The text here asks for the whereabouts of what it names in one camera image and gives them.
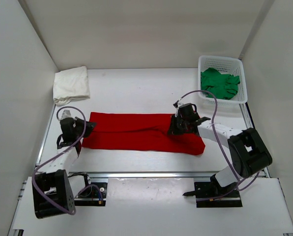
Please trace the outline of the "red t shirt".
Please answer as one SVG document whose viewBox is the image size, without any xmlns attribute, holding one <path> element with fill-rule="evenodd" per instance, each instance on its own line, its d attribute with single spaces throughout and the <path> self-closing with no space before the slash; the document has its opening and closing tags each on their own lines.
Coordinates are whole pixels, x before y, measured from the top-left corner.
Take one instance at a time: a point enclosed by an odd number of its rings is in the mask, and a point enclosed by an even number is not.
<svg viewBox="0 0 293 236">
<path fill-rule="evenodd" d="M 92 112 L 96 126 L 83 147 L 107 150 L 160 151 L 201 155 L 203 140 L 195 134 L 168 135 L 170 114 L 107 114 Z"/>
</svg>

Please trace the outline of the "white t shirt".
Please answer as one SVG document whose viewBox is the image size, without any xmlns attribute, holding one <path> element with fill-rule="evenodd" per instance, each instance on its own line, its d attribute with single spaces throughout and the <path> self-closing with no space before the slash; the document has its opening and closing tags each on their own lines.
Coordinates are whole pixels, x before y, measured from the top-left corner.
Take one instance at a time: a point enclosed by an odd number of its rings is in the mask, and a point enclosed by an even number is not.
<svg viewBox="0 0 293 236">
<path fill-rule="evenodd" d="M 90 98 L 88 70 L 86 66 L 71 68 L 55 74 L 53 101 L 64 106 L 71 101 Z"/>
</svg>

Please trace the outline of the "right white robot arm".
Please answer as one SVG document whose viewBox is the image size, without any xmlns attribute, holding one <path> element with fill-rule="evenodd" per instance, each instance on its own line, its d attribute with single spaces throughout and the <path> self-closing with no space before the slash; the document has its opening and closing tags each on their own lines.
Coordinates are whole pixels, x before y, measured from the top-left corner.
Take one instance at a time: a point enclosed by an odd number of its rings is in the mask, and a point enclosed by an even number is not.
<svg viewBox="0 0 293 236">
<path fill-rule="evenodd" d="M 175 103 L 176 113 L 171 116 L 169 135 L 194 134 L 216 142 L 221 151 L 230 151 L 228 166 L 210 178 L 210 191 L 220 197 L 228 187 L 257 174 L 272 164 L 272 157 L 255 128 L 245 130 L 230 128 L 214 122 L 212 118 L 200 117 L 195 104 Z"/>
</svg>

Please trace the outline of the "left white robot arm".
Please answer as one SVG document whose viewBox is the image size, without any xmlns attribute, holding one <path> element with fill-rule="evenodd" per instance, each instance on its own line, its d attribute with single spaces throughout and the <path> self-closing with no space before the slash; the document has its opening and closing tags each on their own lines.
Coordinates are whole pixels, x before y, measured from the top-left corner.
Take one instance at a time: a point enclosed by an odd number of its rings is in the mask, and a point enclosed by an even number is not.
<svg viewBox="0 0 293 236">
<path fill-rule="evenodd" d="M 32 177 L 33 205 L 38 219 L 75 214 L 75 198 L 86 197 L 93 189 L 99 189 L 91 184 L 87 173 L 69 172 L 81 153 L 82 144 L 78 138 L 81 135 L 88 137 L 96 123 L 78 117 L 62 118 L 59 123 L 62 133 L 57 138 L 56 146 L 62 155 Z"/>
</svg>

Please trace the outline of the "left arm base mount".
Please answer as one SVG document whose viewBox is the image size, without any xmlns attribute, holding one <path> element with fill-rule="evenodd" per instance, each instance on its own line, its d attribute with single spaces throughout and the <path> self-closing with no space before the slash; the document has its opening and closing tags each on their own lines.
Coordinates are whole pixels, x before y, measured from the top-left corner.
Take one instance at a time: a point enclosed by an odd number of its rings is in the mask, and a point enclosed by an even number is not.
<svg viewBox="0 0 293 236">
<path fill-rule="evenodd" d="M 74 200 L 75 206 L 78 207 L 104 207 L 107 200 L 108 179 L 99 177 L 90 177 L 89 183 L 96 185 L 91 186 L 77 195 Z"/>
</svg>

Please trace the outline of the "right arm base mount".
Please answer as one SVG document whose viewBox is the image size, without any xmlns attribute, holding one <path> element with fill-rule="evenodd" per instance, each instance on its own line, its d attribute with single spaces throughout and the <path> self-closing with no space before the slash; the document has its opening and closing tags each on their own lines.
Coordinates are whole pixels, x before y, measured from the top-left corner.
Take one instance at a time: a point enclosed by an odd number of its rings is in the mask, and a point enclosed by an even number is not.
<svg viewBox="0 0 293 236">
<path fill-rule="evenodd" d="M 194 190 L 183 193 L 184 197 L 196 198 L 197 208 L 243 207 L 237 182 L 221 187 L 215 181 L 196 181 Z"/>
</svg>

